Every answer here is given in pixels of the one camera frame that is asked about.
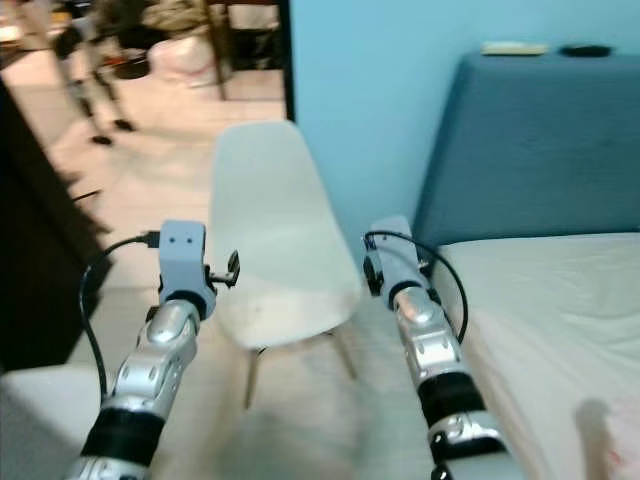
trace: bed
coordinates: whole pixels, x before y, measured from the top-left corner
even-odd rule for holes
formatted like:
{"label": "bed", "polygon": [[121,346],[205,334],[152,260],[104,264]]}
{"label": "bed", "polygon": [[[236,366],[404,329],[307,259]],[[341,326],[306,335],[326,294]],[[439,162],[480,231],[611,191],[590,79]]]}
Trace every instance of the bed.
{"label": "bed", "polygon": [[639,60],[465,58],[414,222],[532,479],[608,478],[607,412],[640,402]]}

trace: upholstered headboard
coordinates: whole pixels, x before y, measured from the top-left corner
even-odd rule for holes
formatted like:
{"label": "upholstered headboard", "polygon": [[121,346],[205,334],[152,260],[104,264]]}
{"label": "upholstered headboard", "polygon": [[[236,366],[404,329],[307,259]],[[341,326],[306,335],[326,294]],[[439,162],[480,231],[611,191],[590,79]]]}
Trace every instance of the upholstered headboard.
{"label": "upholstered headboard", "polygon": [[640,57],[463,60],[416,238],[441,245],[639,226]]}

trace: tiled floor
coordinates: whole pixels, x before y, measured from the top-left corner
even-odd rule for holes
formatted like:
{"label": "tiled floor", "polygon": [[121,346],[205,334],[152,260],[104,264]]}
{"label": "tiled floor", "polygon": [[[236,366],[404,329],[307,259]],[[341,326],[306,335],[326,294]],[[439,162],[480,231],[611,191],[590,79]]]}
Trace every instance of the tiled floor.
{"label": "tiled floor", "polygon": [[[25,105],[56,168],[83,173],[74,193],[104,190],[93,211],[113,228],[105,243],[158,228],[166,218],[206,222],[216,135],[238,122],[283,116],[280,101],[219,102],[214,90],[186,90],[145,77],[118,82],[139,131],[114,133],[113,148],[99,147],[87,142],[87,125],[68,110],[47,65],[46,52],[32,54],[3,77]],[[25,76],[29,72],[37,72],[37,79]],[[247,73],[257,75],[236,77],[236,93],[273,97],[277,82],[271,73]],[[110,118],[104,103],[98,110]],[[148,306],[157,301],[156,264],[156,253],[145,247],[123,249],[102,289],[92,324],[112,371],[133,347]],[[245,353],[223,336],[215,317],[202,327],[198,355],[152,464],[154,480],[428,476],[426,428],[395,323],[379,301],[365,301],[346,327],[358,380],[349,379],[326,339],[267,352],[248,412],[241,406]],[[92,362],[85,338],[70,361]]]}

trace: white plastic chair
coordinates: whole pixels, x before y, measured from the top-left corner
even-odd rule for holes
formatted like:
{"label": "white plastic chair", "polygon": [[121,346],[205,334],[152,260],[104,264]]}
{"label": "white plastic chair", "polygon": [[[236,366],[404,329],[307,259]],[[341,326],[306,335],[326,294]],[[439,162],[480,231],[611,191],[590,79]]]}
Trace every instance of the white plastic chair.
{"label": "white plastic chair", "polygon": [[245,408],[267,348],[328,334],[355,378],[336,329],[357,308],[362,282],[292,123],[244,124],[218,137],[209,228],[217,270],[233,250],[240,255],[238,284],[221,292],[214,315],[250,352]]}

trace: chair leg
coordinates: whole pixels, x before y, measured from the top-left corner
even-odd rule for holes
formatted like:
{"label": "chair leg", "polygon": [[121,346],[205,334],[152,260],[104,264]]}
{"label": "chair leg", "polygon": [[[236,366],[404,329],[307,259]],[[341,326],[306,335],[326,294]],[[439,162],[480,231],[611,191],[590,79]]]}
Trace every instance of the chair leg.
{"label": "chair leg", "polygon": [[340,355],[340,358],[342,359],[342,363],[344,363],[344,366],[347,368],[347,371],[349,372],[349,376],[353,380],[355,380],[356,378],[358,378],[358,374],[356,373],[356,369],[353,366],[353,362],[349,357],[349,351],[347,350],[347,346],[344,344],[342,337],[340,336],[340,332],[338,331],[337,328],[334,328],[332,330],[329,330],[326,333],[333,339],[336,349],[338,350],[338,355]]}
{"label": "chair leg", "polygon": [[249,357],[249,376],[247,378],[247,390],[244,396],[244,408],[248,410],[251,406],[251,401],[253,400],[253,392],[256,389],[256,380],[258,377],[258,360],[260,359],[260,354],[264,352],[265,349],[262,348],[260,350],[251,350]]}

